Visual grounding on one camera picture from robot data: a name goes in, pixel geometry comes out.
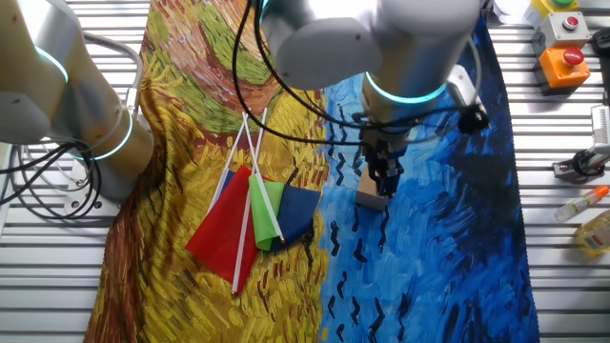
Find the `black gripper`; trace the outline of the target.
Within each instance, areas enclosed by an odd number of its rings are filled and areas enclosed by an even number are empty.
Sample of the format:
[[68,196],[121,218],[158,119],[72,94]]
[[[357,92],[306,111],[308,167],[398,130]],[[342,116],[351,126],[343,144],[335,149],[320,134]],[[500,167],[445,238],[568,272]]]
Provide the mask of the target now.
[[378,194],[393,198],[403,168],[400,164],[387,167],[387,159],[398,159],[405,154],[406,134],[367,130],[360,132],[360,140],[364,144],[362,154],[368,164],[369,177],[378,185]]

